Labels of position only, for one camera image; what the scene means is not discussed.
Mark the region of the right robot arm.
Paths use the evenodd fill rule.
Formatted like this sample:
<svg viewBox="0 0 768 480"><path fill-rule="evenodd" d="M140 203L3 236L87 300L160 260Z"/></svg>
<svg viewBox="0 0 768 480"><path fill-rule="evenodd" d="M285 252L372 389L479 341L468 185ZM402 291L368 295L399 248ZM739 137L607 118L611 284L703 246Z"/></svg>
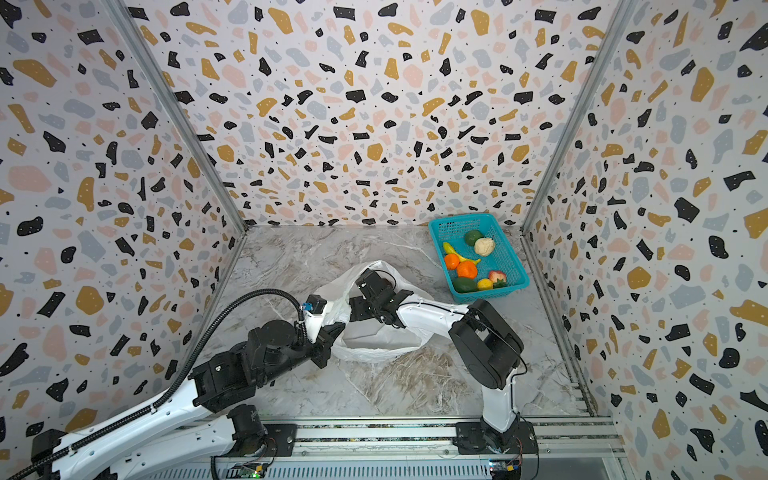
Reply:
<svg viewBox="0 0 768 480"><path fill-rule="evenodd" d="M374 319L397 329L418 329L446 337L481 385L481 420L457 429L459 450L501 454L521 446L514 381L525 364L524 345L488 301L455 305L426 300L411 290L396 290L371 269L364 270L355 286L360 295L350 301L352 321Z"/></svg>

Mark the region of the orange fruit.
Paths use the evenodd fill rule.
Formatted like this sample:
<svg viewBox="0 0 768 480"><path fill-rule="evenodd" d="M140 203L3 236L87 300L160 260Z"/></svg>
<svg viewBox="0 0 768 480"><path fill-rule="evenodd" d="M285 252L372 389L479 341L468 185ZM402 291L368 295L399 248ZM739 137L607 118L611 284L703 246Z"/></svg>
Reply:
<svg viewBox="0 0 768 480"><path fill-rule="evenodd" d="M460 278L474 280L478 275L477 265L470 260L461 261L456 267L456 274Z"/></svg>

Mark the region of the small orange tangerine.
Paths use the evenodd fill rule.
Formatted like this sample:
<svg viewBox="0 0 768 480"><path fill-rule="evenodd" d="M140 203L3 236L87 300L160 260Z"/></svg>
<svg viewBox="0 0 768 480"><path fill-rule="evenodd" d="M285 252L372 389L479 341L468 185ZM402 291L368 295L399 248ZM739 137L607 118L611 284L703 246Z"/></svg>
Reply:
<svg viewBox="0 0 768 480"><path fill-rule="evenodd" d="M461 263L460 257L455 253L449 253L443 257L445 267L449 271L456 270Z"/></svg>

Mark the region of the green round fruit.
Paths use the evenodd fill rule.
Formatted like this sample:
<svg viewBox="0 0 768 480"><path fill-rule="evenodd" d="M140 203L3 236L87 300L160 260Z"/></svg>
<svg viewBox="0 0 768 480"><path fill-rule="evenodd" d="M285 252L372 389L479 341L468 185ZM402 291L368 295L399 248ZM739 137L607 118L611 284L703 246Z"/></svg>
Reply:
<svg viewBox="0 0 768 480"><path fill-rule="evenodd" d="M479 230L470 230L464 234L463 240L468 246L473 247L475 243L483 237L484 234Z"/></svg>

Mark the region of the white plastic bag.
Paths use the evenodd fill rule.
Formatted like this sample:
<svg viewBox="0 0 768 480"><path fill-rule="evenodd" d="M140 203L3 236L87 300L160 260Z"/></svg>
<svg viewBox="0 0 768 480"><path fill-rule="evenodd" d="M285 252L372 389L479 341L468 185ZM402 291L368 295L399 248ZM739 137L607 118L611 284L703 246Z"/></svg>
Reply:
<svg viewBox="0 0 768 480"><path fill-rule="evenodd" d="M316 294L326 301L323 312L306 318L308 336L315 340L320 328L337 322L345 324L342 334L334 342L332 354L340 360L380 363L423 347L433 336L424 329L407 327L397 329L374 319L351 320L349 301L361 294L355 281L367 270L375 270L384 280L393 281L398 291L407 289L426 301L433 297L405 279L389 263L376 260L357 264L332 282L320 287Z"/></svg>

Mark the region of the aluminium corner post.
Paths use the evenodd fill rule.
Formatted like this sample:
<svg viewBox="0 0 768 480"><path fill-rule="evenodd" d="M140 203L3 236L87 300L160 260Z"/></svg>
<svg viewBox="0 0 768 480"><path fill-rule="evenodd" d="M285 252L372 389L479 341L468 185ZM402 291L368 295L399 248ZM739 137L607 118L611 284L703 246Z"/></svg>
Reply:
<svg viewBox="0 0 768 480"><path fill-rule="evenodd" d="M554 184L555 176L564 164L566 154L575 139L583 118L587 114L593 96L604 78L608 64L619 42L620 35L626 28L636 6L637 1L635 0L621 0L617 3L617 8L607 26L605 38L596 53L593 65L567 118L561 138L554 150L553 158L541 177L539 188L520 227L523 236L526 236L534 228L536 217L542 211L543 205L546 202L547 192Z"/></svg>
<svg viewBox="0 0 768 480"><path fill-rule="evenodd" d="M247 233L247 225L240 217L202 142L195 134L194 129L176 100L172 88L165 81L160 67L141 36L140 30L133 22L125 2L105 1L105 10L117 31L124 38L137 63L144 71L147 81L154 89L158 100L176 127L184 144L190 148L195 160L204 172L210 188L220 201L223 211L229 216L239 235L245 235Z"/></svg>

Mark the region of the green mango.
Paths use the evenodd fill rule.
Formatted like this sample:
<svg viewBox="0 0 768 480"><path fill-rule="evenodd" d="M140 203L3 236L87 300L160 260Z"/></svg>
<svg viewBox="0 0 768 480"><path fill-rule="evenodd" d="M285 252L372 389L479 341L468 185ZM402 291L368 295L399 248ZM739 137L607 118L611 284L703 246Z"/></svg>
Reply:
<svg viewBox="0 0 768 480"><path fill-rule="evenodd" d="M466 294L478 290L477 282L474 279L466 277L456 277L452 280L452 287L456 293Z"/></svg>

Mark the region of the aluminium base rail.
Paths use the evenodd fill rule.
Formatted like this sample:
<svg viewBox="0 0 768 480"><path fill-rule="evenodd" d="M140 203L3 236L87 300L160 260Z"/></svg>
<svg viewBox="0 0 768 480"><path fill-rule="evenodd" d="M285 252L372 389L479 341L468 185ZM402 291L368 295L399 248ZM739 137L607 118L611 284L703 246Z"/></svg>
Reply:
<svg viewBox="0 0 768 480"><path fill-rule="evenodd" d="M531 417L536 454L462 455L445 418L305 418L291 457L220 457L213 423L181 429L114 464L110 479L631 479L611 421Z"/></svg>

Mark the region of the pale white fruit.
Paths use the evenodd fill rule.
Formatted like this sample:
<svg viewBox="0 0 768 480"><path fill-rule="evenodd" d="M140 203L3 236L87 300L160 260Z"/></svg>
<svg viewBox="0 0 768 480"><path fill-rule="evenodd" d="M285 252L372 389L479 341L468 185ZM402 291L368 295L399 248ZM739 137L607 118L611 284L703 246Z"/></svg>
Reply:
<svg viewBox="0 0 768 480"><path fill-rule="evenodd" d="M490 256L496 248L496 242L493 238L483 237L473 246L474 252L480 257Z"/></svg>

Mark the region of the teal plastic basket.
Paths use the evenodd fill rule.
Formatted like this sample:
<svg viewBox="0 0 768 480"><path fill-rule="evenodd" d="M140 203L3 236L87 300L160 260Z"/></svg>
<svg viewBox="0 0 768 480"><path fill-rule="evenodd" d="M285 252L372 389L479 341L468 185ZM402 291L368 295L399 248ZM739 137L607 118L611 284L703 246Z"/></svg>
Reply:
<svg viewBox="0 0 768 480"><path fill-rule="evenodd" d="M492 215L443 217L430 221L428 229L456 302L504 297L529 286L520 258Z"/></svg>

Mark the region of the yellow fruit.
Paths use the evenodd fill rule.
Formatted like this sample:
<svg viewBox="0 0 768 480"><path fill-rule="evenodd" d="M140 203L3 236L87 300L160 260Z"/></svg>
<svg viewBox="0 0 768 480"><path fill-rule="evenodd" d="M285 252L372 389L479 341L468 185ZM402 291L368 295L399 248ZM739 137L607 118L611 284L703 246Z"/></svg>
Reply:
<svg viewBox="0 0 768 480"><path fill-rule="evenodd" d="M490 279L481 279L477 282L478 291L487 291L494 288L493 282Z"/></svg>

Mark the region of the yellow banana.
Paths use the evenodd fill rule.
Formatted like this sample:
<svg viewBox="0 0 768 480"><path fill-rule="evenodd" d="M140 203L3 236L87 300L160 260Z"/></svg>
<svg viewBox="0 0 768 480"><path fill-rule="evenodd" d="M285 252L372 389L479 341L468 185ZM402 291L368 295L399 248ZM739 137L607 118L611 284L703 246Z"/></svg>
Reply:
<svg viewBox="0 0 768 480"><path fill-rule="evenodd" d="M456 257L456 258L457 258L457 260L455 261L455 264L456 264L456 265L458 265L458 264L459 264L459 263L461 263L461 262L466 262L466 261L468 261L468 262L471 262L471 263L473 263L473 264L475 264L475 265L477 265L477 264L480 262L480 259L470 259L470 258L467 258L467 257L464 257L464 256L462 256L462 255L461 255L461 254L459 254L459 253L456 251L456 249L455 249L455 248L454 248L454 247L453 247L453 246L452 246L450 243L448 243L448 242L444 242L444 243L442 244L442 247L443 247L443 250L444 250L444 252L445 252L445 254L446 254L446 255L453 255L454 257Z"/></svg>

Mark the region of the left aluminium corner post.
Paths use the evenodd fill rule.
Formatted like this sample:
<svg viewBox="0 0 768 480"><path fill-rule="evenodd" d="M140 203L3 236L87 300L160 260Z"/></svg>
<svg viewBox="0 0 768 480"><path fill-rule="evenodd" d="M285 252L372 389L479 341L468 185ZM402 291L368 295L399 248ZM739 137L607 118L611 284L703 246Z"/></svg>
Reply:
<svg viewBox="0 0 768 480"><path fill-rule="evenodd" d="M117 31L124 38L137 63L144 71L147 81L154 89L158 100L176 127L184 144L190 148L195 160L204 172L210 188L220 201L223 211L229 216L239 235L245 235L247 233L247 225L240 217L202 142L195 134L194 129L176 100L172 88L165 81L160 67L141 36L140 30L133 22L125 2L105 1L105 10Z"/></svg>

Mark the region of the red apple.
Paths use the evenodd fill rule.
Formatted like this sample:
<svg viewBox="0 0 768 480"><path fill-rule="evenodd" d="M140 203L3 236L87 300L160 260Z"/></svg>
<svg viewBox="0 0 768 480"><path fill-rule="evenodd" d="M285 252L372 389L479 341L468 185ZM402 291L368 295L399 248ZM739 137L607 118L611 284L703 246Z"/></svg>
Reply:
<svg viewBox="0 0 768 480"><path fill-rule="evenodd" d="M490 271L488 274L488 280L491 282L494 289L508 286L507 275L500 270Z"/></svg>

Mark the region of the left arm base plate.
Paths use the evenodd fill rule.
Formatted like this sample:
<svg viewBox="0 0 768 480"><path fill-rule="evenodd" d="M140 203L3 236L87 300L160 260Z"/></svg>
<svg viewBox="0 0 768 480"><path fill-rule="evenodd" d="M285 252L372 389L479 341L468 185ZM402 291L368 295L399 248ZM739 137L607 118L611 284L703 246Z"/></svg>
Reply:
<svg viewBox="0 0 768 480"><path fill-rule="evenodd" d="M291 457L298 425L271 423L260 427L247 427L233 435L234 444L226 447L220 457L255 456L260 459Z"/></svg>

